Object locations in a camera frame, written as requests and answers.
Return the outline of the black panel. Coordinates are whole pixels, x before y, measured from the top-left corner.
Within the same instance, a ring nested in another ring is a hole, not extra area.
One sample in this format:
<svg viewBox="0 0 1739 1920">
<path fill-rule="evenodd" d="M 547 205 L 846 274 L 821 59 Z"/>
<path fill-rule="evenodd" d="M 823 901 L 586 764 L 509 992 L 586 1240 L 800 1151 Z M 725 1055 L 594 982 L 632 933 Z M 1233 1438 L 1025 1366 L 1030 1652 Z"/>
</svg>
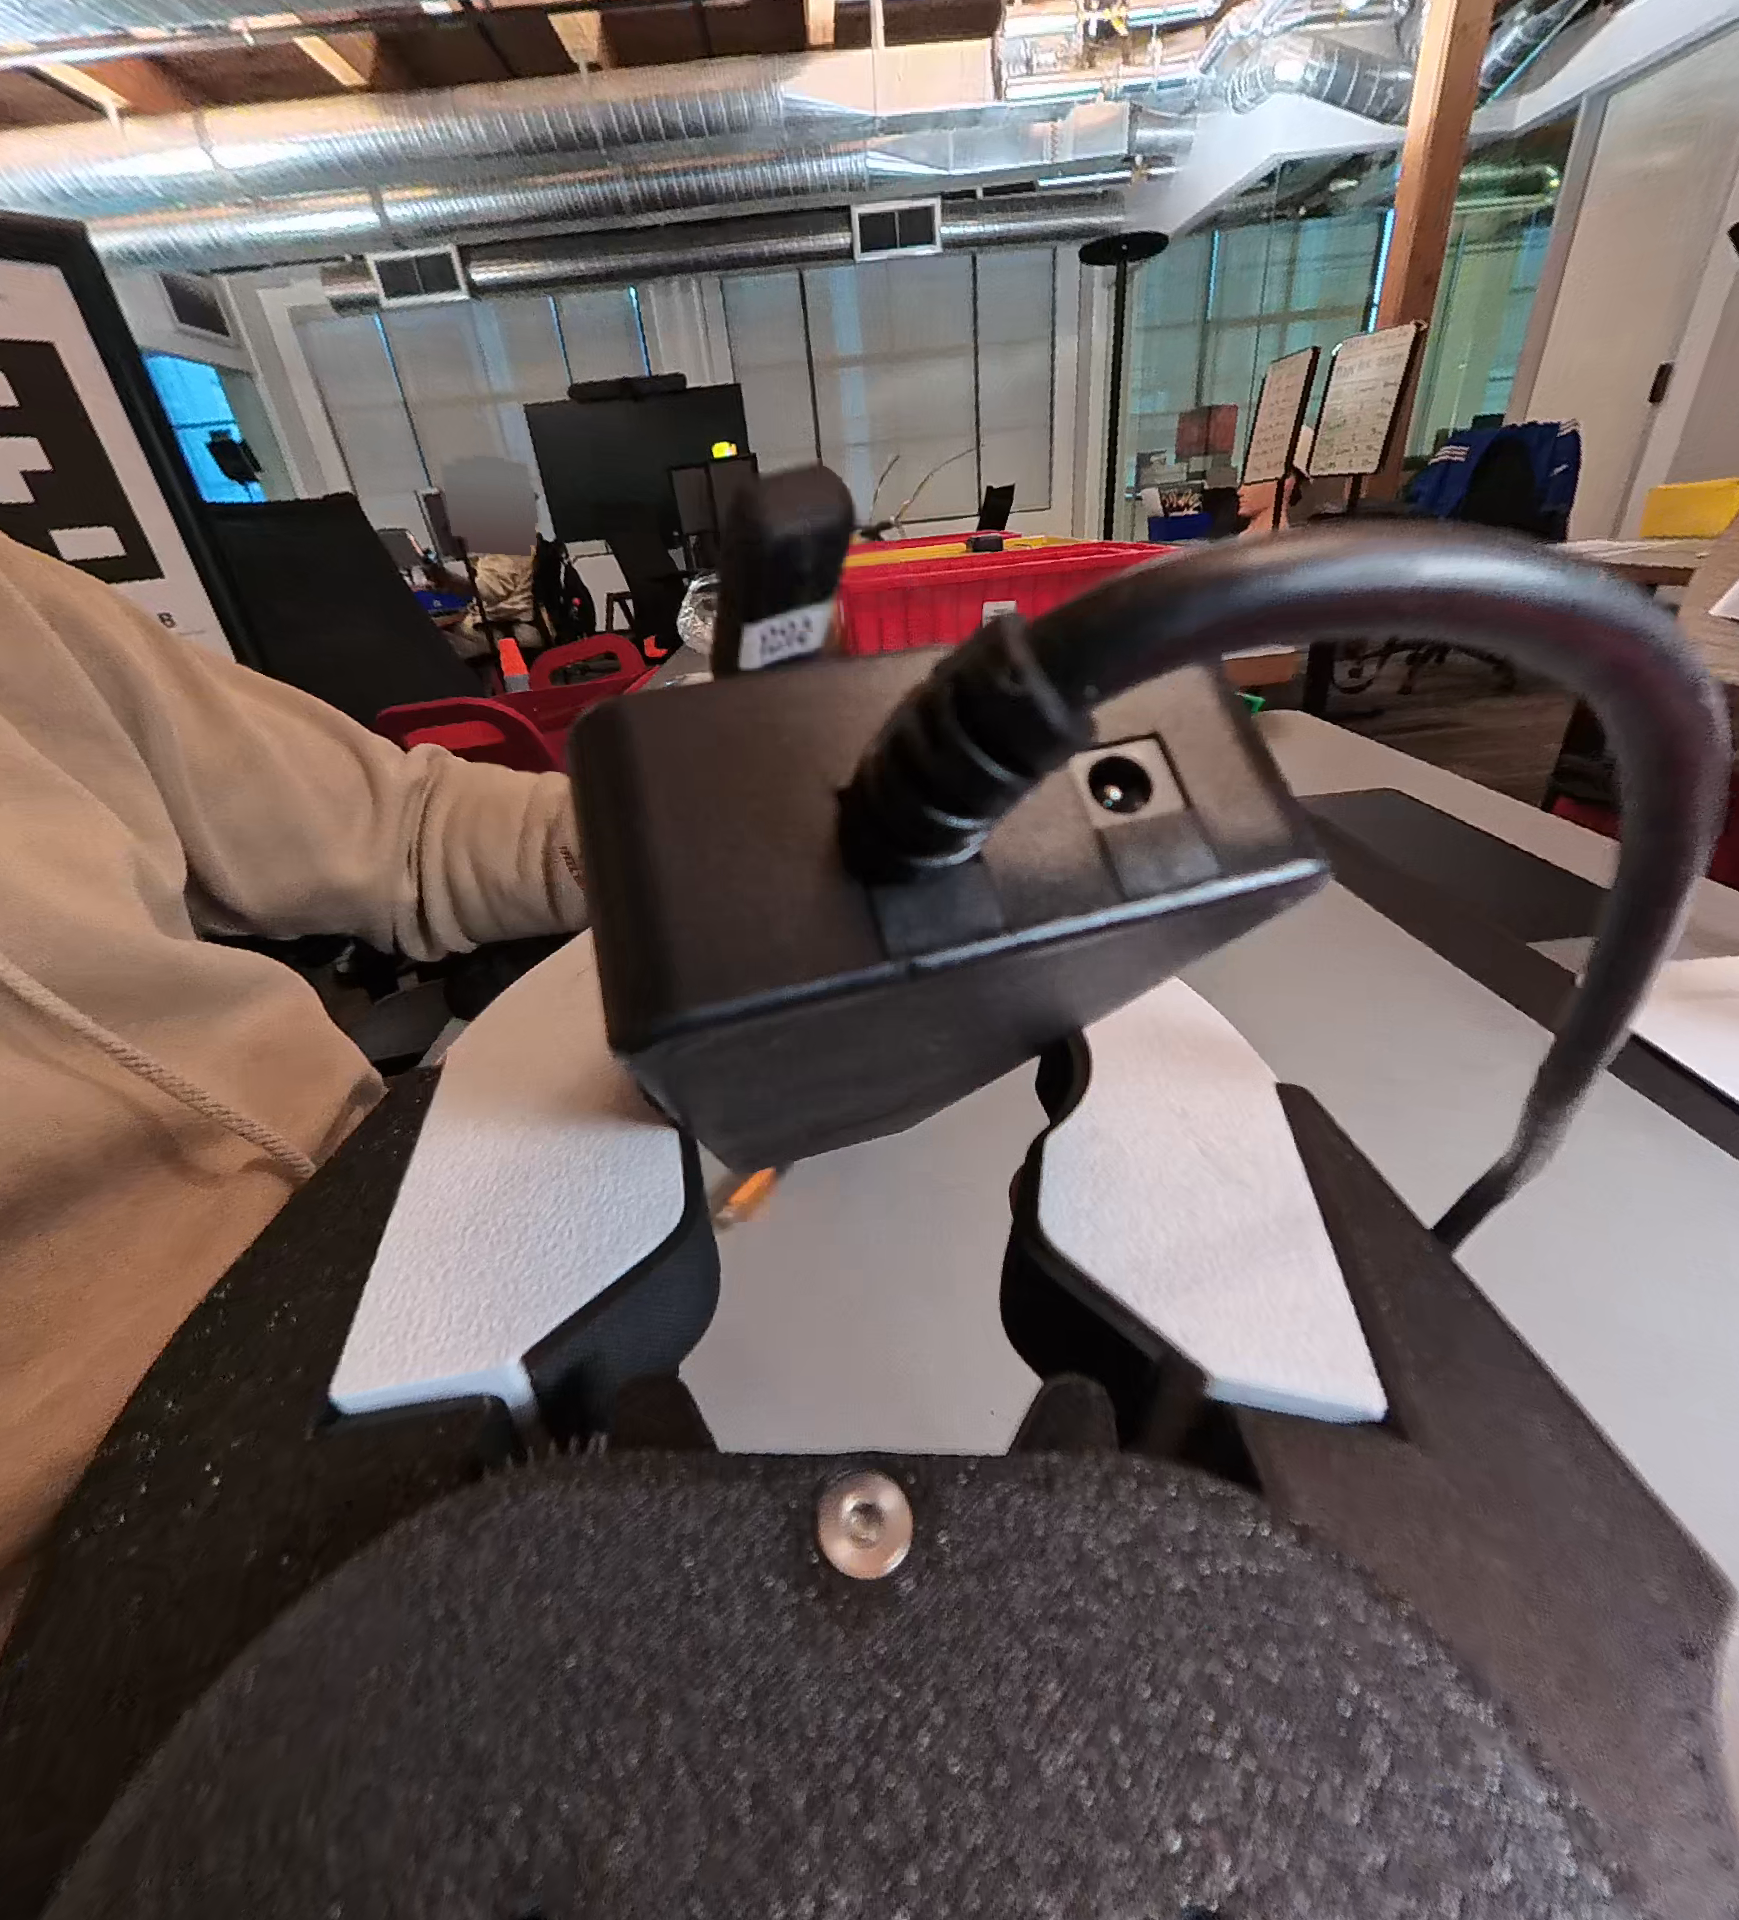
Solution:
<svg viewBox="0 0 1739 1920">
<path fill-rule="evenodd" d="M 260 672 L 365 725 L 384 708 L 480 695 L 355 495 L 200 514 Z"/>
</svg>

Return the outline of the person's left forearm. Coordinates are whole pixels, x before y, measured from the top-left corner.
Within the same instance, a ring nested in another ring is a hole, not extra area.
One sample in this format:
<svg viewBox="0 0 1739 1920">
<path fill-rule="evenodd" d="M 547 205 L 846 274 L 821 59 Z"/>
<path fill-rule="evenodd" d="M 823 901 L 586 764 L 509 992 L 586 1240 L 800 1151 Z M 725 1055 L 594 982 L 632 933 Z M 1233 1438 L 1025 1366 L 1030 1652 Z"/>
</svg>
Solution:
<svg viewBox="0 0 1739 1920">
<path fill-rule="evenodd" d="M 569 780 L 399 750 L 188 642 L 141 746 L 212 933 L 353 935 L 438 960 L 589 925 Z"/>
</svg>

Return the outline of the blue jacket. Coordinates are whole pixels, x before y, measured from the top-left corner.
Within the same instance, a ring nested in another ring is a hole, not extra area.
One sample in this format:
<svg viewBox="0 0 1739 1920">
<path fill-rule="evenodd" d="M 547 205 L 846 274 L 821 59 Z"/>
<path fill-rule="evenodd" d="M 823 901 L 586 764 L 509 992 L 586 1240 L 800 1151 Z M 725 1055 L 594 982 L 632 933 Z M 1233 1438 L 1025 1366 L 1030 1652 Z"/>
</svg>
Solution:
<svg viewBox="0 0 1739 1920">
<path fill-rule="evenodd" d="M 1483 423 L 1450 433 L 1410 479 L 1410 513 L 1562 542 L 1581 475 L 1576 420 Z"/>
</svg>

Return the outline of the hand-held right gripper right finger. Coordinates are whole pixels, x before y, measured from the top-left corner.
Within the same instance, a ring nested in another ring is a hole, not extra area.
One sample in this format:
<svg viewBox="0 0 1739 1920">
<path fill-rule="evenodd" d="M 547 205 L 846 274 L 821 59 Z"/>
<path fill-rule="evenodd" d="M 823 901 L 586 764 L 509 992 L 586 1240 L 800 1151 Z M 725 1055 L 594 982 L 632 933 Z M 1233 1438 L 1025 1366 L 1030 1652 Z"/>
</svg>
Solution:
<svg viewBox="0 0 1739 1920">
<path fill-rule="evenodd" d="M 1384 1423 L 1277 1080 L 1235 1025 L 1170 976 L 1053 1049 L 1036 1092 L 1002 1312 L 1040 1377 L 1095 1378 L 1121 1427 L 1204 1402 Z"/>
</svg>

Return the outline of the wooden pillar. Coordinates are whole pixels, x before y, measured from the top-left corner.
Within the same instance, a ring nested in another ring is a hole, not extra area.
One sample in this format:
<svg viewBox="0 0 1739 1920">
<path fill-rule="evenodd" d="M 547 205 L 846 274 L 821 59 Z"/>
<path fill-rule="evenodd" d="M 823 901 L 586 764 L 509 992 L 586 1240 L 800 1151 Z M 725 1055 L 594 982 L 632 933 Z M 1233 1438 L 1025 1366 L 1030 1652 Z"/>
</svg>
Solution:
<svg viewBox="0 0 1739 1920">
<path fill-rule="evenodd" d="M 1416 358 L 1402 385 L 1384 464 L 1364 482 L 1370 499 L 1402 485 L 1428 330 L 1436 309 L 1461 168 L 1478 102 L 1493 1 L 1426 1 L 1406 132 L 1395 183 L 1378 330 L 1419 324 Z"/>
</svg>

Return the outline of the silver air duct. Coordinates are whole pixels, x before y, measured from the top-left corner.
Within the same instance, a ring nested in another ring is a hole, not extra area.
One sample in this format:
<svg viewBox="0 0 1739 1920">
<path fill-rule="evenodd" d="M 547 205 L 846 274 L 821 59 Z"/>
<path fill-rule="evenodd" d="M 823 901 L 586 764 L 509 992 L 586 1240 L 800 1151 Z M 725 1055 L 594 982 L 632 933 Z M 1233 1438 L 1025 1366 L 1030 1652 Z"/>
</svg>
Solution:
<svg viewBox="0 0 1739 1920">
<path fill-rule="evenodd" d="M 123 268 L 234 270 L 1073 176 L 1142 148 L 1128 102 L 1002 101 L 967 40 L 0 132 L 0 210 L 82 222 Z"/>
</svg>

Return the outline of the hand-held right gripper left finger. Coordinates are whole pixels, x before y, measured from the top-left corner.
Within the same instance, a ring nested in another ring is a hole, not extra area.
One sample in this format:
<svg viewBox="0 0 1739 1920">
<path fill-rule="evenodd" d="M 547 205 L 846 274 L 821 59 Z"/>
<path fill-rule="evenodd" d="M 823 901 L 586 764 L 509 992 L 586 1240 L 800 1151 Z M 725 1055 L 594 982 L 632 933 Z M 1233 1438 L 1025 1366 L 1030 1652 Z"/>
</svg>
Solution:
<svg viewBox="0 0 1739 1920">
<path fill-rule="evenodd" d="M 329 1402 L 490 1399 L 521 1428 L 613 1428 L 716 1303 L 696 1146 L 610 1052 L 578 938 L 445 1055 Z"/>
</svg>

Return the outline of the black table mat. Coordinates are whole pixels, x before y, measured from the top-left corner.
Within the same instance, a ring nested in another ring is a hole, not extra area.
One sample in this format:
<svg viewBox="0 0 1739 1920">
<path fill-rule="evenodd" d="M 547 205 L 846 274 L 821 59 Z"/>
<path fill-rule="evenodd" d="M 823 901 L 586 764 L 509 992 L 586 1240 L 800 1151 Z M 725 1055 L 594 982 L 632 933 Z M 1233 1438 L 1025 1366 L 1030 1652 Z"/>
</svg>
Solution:
<svg viewBox="0 0 1739 1920">
<path fill-rule="evenodd" d="M 1605 888 L 1398 790 L 1306 800 L 1334 878 L 1414 941 L 1545 1027 L 1567 1011 L 1574 963 L 1540 943 L 1586 941 Z M 1612 1074 L 1739 1162 L 1739 1103 L 1638 1035 Z"/>
</svg>

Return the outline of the red chair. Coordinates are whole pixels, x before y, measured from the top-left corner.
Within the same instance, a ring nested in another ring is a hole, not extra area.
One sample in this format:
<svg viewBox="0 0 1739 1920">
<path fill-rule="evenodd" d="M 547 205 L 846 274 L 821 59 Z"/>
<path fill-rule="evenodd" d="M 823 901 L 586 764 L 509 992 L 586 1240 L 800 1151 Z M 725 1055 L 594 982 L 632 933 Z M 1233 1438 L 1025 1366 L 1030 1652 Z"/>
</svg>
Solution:
<svg viewBox="0 0 1739 1920">
<path fill-rule="evenodd" d="M 574 722 L 589 708 L 637 691 L 655 672 L 656 662 L 632 639 L 599 633 L 547 650 L 512 690 L 384 708 L 373 725 L 404 752 L 435 746 L 525 774 L 567 774 Z"/>
</svg>

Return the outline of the black tv screen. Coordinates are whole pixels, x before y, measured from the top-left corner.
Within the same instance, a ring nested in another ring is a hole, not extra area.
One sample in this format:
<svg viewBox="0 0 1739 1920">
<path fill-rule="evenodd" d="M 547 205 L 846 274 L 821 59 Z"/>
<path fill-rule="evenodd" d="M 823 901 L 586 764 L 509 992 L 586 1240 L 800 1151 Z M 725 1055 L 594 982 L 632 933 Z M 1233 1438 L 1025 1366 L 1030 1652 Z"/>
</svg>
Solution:
<svg viewBox="0 0 1739 1920">
<path fill-rule="evenodd" d="M 681 375 L 577 382 L 563 399 L 526 401 L 522 423 L 553 533 L 570 544 L 604 541 L 627 514 L 675 542 L 670 471 L 711 463 L 716 445 L 748 446 L 741 385 Z"/>
</svg>

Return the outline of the person's beige hoodie torso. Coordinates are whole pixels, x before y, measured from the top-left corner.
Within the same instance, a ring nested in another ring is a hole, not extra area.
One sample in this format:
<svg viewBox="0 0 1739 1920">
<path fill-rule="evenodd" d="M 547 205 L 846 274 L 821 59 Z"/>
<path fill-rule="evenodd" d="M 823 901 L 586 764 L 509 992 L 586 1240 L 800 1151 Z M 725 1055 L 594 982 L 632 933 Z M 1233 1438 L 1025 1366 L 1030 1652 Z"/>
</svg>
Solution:
<svg viewBox="0 0 1739 1920">
<path fill-rule="evenodd" d="M 0 1646 L 145 1366 L 376 1098 L 266 933 L 362 896 L 384 748 L 0 533 Z"/>
</svg>

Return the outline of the small whiteboard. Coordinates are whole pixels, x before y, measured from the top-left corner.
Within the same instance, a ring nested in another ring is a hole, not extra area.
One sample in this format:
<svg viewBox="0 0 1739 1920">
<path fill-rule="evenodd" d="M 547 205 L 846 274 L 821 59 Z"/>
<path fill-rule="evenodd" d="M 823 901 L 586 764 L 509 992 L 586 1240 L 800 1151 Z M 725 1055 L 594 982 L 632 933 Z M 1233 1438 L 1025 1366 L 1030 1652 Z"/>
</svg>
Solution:
<svg viewBox="0 0 1739 1920">
<path fill-rule="evenodd" d="M 1265 366 L 1239 458 L 1239 485 L 1277 482 L 1287 475 L 1316 364 L 1317 349 L 1306 347 Z"/>
</svg>

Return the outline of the long red bin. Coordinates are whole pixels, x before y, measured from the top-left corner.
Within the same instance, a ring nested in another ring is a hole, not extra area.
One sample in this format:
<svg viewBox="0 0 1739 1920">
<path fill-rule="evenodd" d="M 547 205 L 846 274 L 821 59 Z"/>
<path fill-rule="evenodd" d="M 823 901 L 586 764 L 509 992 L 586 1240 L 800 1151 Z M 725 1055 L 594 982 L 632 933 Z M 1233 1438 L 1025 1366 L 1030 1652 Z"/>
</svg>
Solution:
<svg viewBox="0 0 1739 1920">
<path fill-rule="evenodd" d="M 1033 619 L 1172 551 L 1016 533 L 853 542 L 836 599 L 836 647 L 846 658 L 880 658 L 956 645 L 996 615 Z"/>
</svg>

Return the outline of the large whiteboard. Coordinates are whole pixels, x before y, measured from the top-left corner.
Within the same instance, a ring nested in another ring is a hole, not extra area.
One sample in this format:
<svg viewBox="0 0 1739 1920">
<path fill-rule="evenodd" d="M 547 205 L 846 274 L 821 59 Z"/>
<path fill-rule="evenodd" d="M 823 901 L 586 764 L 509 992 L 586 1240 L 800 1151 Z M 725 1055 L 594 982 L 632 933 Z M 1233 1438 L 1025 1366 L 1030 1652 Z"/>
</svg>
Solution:
<svg viewBox="0 0 1739 1920">
<path fill-rule="evenodd" d="M 1384 467 L 1425 334 L 1426 324 L 1410 320 L 1336 345 L 1303 467 L 1312 481 Z"/>
</svg>

